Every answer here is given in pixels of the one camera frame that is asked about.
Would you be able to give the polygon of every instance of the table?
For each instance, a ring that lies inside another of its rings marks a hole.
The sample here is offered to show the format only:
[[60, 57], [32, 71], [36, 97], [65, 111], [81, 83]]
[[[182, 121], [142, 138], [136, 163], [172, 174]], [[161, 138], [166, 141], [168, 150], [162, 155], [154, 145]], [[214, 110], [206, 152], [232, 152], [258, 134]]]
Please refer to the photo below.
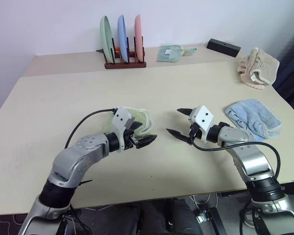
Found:
[[[165, 128], [187, 134], [187, 117], [176, 109], [199, 105], [216, 122], [231, 123], [224, 109], [248, 98], [263, 102], [282, 121], [281, 135], [267, 142], [281, 155], [279, 182], [294, 181], [294, 110], [272, 87], [260, 91], [241, 83], [237, 66], [225, 61], [20, 78], [0, 110], [0, 214], [28, 212], [75, 125], [92, 111], [119, 105], [148, 109], [158, 138], [93, 165], [84, 177], [93, 181], [72, 199], [77, 208], [245, 188], [226, 151], [200, 152]], [[89, 118], [72, 143], [101, 132], [105, 119]], [[259, 148], [275, 169], [275, 155]]]

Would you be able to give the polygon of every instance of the floor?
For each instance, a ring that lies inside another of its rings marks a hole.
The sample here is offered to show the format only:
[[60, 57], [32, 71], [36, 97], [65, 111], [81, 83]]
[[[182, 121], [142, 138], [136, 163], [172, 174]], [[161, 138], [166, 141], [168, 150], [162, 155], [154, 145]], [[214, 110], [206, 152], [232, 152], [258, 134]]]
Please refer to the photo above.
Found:
[[[294, 205], [294, 195], [289, 195], [290, 199]], [[196, 196], [196, 200], [198, 202], [205, 201], [207, 198], [207, 195], [198, 195]], [[186, 203], [190, 206], [191, 209], [195, 210], [194, 203], [190, 200], [189, 197], [186, 197]], [[235, 195], [230, 195], [227, 197], [218, 196], [218, 205], [217, 209], [220, 214], [220, 217], [222, 219], [223, 225], [225, 227], [225, 230], [228, 235], [236, 235], [239, 234], [239, 210], [244, 206], [245, 201], [248, 199], [248, 194], [243, 192]], [[211, 194], [210, 200], [208, 202], [208, 207], [213, 207], [216, 204], [216, 197], [215, 194]], [[107, 208], [102, 211], [93, 211], [93, 210], [87, 210], [82, 209], [80, 219], [88, 225], [92, 230], [96, 230], [98, 223], [105, 223], [105, 214], [113, 212], [115, 206], [111, 206], [110, 208]], [[14, 219], [16, 223], [20, 223], [24, 220], [25, 215], [15, 215]], [[0, 221], [3, 223], [0, 223], [0, 235], [16, 235], [18, 233], [18, 230], [20, 229], [20, 225], [17, 225], [13, 221], [12, 215], [0, 215]], [[73, 235], [74, 230], [72, 227], [72, 222], [69, 223], [69, 232], [68, 234]], [[79, 229], [77, 223], [76, 225], [76, 233], [77, 234], [83, 234], [81, 229]], [[207, 221], [200, 224], [201, 229], [203, 230], [204, 235], [214, 235], [214, 230], [212, 227], [212, 224]], [[256, 232], [254, 229], [246, 226], [244, 224], [243, 227], [244, 235], [255, 235]]]

